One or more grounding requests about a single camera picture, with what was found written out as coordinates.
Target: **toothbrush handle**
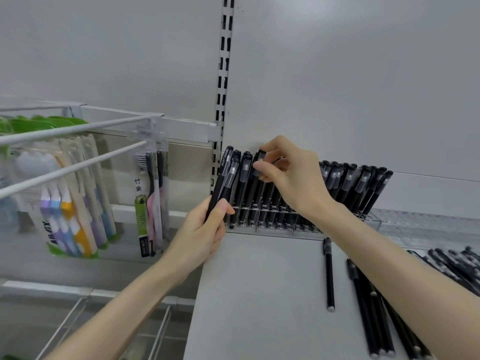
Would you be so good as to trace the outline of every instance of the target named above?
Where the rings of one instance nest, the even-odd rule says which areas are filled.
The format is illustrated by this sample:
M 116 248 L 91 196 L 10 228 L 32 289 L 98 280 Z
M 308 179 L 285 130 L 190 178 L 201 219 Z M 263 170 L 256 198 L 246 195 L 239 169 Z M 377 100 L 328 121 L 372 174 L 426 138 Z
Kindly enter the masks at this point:
M 148 213 L 148 242 L 150 244 L 150 256 L 155 256 L 155 226 L 153 224 L 153 194 L 147 199 L 147 213 Z

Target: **person's left arm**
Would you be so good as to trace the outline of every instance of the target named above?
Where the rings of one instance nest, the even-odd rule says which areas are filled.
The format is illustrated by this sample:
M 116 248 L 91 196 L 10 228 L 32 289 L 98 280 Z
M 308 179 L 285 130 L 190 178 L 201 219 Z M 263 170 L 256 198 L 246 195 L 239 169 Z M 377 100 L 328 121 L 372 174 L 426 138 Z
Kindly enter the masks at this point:
M 162 258 L 128 285 L 97 315 L 50 353 L 45 360 L 118 359 L 130 339 L 166 293 L 183 282 L 219 247 L 223 217 L 233 214 L 225 199 L 204 223 L 210 198 L 187 214 Z

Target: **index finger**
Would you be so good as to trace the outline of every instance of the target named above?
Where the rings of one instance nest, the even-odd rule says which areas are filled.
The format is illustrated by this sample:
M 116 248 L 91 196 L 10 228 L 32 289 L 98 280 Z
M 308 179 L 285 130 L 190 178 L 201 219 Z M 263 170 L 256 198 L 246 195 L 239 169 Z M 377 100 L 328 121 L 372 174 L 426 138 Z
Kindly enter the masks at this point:
M 288 158 L 289 156 L 292 156 L 292 154 L 295 154 L 299 150 L 299 147 L 285 136 L 278 135 L 268 143 L 261 145 L 260 149 L 266 152 L 278 150 L 282 153 L 282 156 Z

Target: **person's right arm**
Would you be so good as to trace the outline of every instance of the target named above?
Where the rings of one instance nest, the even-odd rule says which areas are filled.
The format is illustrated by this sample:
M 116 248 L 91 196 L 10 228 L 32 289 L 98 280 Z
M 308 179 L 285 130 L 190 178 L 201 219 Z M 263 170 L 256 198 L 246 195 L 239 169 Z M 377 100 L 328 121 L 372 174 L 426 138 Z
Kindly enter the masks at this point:
M 254 163 L 263 173 L 260 178 L 273 181 L 287 204 L 353 260 L 439 360 L 480 359 L 479 297 L 335 202 L 313 151 L 300 149 L 283 136 L 260 148 L 267 151 L 263 162 Z

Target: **person's right hand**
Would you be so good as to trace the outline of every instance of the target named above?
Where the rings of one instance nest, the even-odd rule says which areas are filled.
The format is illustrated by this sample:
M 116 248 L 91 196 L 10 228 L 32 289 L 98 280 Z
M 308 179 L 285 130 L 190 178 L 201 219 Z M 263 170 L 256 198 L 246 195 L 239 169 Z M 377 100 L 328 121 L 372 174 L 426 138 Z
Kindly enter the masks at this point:
M 259 178 L 273 181 L 285 202 L 300 215 L 311 221 L 314 213 L 327 210 L 335 202 L 325 186 L 314 151 L 300 149 L 281 135 L 260 149 L 267 154 L 263 161 L 253 163 L 262 173 Z

